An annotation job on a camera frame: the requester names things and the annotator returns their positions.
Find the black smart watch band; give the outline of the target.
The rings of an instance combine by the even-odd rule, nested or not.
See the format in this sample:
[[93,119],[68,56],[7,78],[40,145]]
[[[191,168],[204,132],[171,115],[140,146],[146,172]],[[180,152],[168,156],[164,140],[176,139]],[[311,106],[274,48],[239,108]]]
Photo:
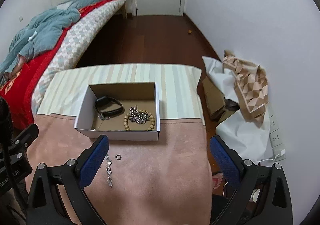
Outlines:
[[124,107],[120,101],[113,97],[102,96],[95,100],[94,108],[99,117],[111,118],[124,112]]

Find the striped pastel table cloth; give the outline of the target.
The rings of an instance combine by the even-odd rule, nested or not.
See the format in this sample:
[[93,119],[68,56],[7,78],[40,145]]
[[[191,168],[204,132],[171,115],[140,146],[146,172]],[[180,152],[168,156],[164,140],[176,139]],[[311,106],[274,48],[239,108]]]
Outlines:
[[36,88],[33,114],[77,116],[84,95],[109,96],[121,102],[157,99],[157,108],[146,107],[161,119],[203,119],[197,85],[201,70],[178,64],[112,64],[64,70],[54,75],[46,92]]

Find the pink suede table cloth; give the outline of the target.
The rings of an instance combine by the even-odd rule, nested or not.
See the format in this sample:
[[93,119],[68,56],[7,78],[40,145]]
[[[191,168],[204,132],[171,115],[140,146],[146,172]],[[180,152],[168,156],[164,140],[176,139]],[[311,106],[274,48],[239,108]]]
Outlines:
[[[65,164],[94,142],[74,129],[75,117],[37,115],[39,136],[27,150],[39,163]],[[200,119],[163,119],[158,141],[111,140],[113,187],[106,162],[85,192],[107,224],[209,224],[212,171]]]

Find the white wall socket strip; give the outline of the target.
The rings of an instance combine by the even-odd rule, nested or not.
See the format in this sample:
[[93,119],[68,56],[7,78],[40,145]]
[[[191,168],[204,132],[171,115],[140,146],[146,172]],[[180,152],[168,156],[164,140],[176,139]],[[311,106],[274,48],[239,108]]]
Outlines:
[[271,143],[272,152],[275,161],[281,161],[285,159],[285,144],[283,143],[283,138],[280,132],[279,123],[277,121],[276,115],[273,114],[270,117],[270,134],[269,139]]

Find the white cardboard box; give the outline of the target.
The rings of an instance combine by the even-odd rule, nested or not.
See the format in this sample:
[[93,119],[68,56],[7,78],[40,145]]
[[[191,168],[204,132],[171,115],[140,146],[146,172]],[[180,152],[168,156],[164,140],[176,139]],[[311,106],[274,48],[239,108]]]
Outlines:
[[[124,112],[111,118],[99,117],[94,102],[102,96],[120,101]],[[85,90],[74,128],[91,139],[105,135],[110,140],[157,141],[161,130],[159,117],[156,82],[90,84]]]

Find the geometric beige patterned cloth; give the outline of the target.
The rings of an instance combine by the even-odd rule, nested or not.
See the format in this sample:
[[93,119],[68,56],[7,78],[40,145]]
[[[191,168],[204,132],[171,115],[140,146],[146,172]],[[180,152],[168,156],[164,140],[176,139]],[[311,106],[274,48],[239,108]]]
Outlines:
[[234,89],[245,121],[261,127],[268,104],[268,80],[265,69],[236,57],[230,50],[225,50],[223,68],[231,70],[235,77]]

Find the brown cardboard box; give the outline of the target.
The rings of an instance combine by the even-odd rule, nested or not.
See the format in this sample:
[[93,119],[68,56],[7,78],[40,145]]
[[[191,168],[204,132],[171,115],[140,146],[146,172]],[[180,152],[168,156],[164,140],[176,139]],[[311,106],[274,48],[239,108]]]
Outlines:
[[209,117],[212,121],[221,123],[240,109],[238,103],[225,98],[225,95],[208,76],[202,81],[202,84]]

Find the teal blue blanket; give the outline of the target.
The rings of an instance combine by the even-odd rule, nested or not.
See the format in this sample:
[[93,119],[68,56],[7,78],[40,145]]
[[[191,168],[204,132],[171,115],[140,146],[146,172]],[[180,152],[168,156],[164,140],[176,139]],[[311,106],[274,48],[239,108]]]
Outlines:
[[66,9],[48,9],[31,19],[18,31],[1,63],[1,85],[5,84],[22,65],[46,51],[52,50],[63,30],[80,20],[80,9],[103,0],[70,0]]

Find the red blanket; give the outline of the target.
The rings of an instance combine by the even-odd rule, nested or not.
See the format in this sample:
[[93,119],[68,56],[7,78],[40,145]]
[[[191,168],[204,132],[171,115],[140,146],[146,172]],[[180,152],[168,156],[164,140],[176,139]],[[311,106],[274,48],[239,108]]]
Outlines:
[[1,85],[1,97],[7,101],[14,128],[23,130],[34,122],[34,116],[31,112],[31,96],[36,83],[57,53],[66,32],[73,25],[63,30],[62,36],[52,50],[24,63],[18,72]]

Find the white round cup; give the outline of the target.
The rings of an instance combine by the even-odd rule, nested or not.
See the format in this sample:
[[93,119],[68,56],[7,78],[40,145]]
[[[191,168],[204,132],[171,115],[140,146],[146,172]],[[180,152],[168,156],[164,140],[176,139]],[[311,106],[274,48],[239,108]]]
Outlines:
[[260,194],[260,189],[254,189],[251,197],[249,199],[250,202],[256,203]]

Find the checkered bed quilt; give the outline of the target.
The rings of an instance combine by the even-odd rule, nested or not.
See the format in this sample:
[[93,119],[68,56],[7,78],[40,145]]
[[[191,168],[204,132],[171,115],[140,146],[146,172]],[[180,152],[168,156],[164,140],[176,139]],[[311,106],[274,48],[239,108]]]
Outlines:
[[101,5],[92,4],[80,10],[85,15],[66,32],[57,53],[36,83],[31,96],[33,116],[36,115],[55,74],[72,69],[77,65],[98,32],[112,16],[125,6],[125,2],[126,0],[104,0]]

